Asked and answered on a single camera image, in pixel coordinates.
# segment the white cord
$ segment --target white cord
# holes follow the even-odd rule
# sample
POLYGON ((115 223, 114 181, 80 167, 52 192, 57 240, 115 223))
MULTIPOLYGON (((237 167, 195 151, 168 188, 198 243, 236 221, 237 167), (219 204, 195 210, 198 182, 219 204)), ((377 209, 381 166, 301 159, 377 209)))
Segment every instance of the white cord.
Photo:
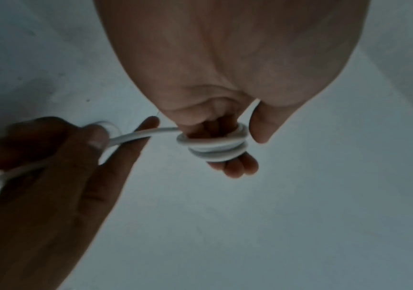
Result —
MULTIPOLYGON (((137 131, 130 134, 112 138, 108 148, 120 145, 125 142, 147 138, 163 133, 179 132, 178 128, 158 128, 137 131)), ((179 145, 185 146, 196 157, 208 162, 223 162, 236 158, 246 152, 248 143, 246 138, 249 131, 246 125, 239 123, 238 128, 225 137, 210 139, 190 139, 184 134, 178 135, 176 141, 179 145)), ((6 182, 12 178, 24 175, 33 170, 45 168, 49 164, 49 158, 33 162, 31 164, 17 167, 2 175, 0 181, 6 182)))

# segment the fingernail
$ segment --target fingernail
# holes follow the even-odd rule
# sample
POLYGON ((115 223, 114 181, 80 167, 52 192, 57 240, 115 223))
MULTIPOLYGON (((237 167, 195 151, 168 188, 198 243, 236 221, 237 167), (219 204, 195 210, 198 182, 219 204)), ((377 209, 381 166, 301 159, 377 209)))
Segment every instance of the fingernail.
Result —
POLYGON ((101 126, 92 125, 90 126, 90 130, 92 132, 90 133, 87 144, 97 150, 104 150, 109 142, 109 134, 106 129, 101 126))

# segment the palm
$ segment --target palm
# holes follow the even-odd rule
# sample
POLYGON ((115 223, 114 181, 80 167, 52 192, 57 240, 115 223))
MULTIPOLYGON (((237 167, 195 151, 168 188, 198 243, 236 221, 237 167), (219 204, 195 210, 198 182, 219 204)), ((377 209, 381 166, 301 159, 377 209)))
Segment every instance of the palm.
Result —
MULTIPOLYGON (((181 130, 226 134, 259 99, 250 132, 266 142, 340 72, 367 2, 114 0, 97 7, 129 76, 181 130)), ((248 154, 212 166, 231 177, 257 171, 248 154)))

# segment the white wall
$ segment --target white wall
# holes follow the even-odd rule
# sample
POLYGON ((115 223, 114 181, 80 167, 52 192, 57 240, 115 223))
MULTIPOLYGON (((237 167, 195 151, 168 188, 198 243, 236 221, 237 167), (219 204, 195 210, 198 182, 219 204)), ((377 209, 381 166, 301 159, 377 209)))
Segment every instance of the white wall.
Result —
MULTIPOLYGON (((62 289, 413 289, 413 106, 376 58, 357 50, 253 144, 254 177, 226 179, 154 138, 62 289)), ((0 128, 56 114, 128 131, 156 110, 89 1, 0 0, 0 112, 0 128)))

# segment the human hand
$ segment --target human hand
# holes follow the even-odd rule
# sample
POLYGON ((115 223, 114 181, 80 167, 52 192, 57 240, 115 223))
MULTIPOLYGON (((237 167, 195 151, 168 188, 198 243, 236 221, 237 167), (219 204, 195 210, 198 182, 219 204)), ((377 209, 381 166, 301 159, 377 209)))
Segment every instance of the human hand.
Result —
MULTIPOLYGON (((341 71, 369 0, 95 0, 129 76, 188 135, 218 137, 255 99, 249 130, 267 142, 341 71)), ((212 163, 257 171, 249 154, 212 163)))
MULTIPOLYGON (((150 117, 139 129, 158 123, 150 117)), ((147 142, 123 144, 98 165, 108 140, 100 126, 78 128, 58 118, 16 124, 0 139, 0 170, 53 155, 46 169, 0 191, 0 289, 56 289, 72 271, 147 142)))

